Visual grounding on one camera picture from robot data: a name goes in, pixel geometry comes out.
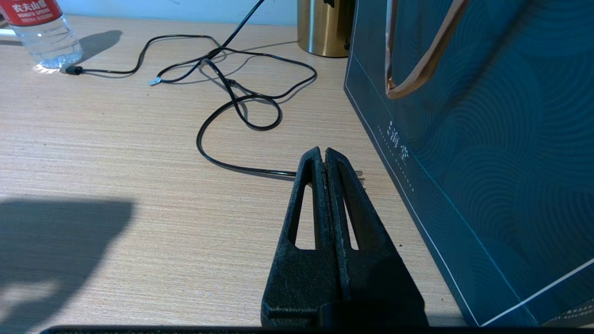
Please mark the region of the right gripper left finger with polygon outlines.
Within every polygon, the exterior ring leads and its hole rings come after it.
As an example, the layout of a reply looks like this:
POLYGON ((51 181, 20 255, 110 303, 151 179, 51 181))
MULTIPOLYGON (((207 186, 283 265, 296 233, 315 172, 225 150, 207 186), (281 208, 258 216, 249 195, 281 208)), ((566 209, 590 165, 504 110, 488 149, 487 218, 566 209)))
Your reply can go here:
POLYGON ((318 326, 320 307, 341 295, 325 166, 318 147, 303 154, 261 302, 263 326, 318 326), (299 249, 303 195, 312 185, 315 248, 299 249))

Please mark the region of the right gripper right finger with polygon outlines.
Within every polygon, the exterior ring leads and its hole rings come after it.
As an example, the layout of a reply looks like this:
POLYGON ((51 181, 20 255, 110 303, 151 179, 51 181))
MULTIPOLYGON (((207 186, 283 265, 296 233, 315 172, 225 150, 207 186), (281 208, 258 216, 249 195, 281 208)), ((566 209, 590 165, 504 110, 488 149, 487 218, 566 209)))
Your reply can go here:
POLYGON ((352 301, 422 302, 350 161, 328 148, 325 167, 343 297, 352 301))

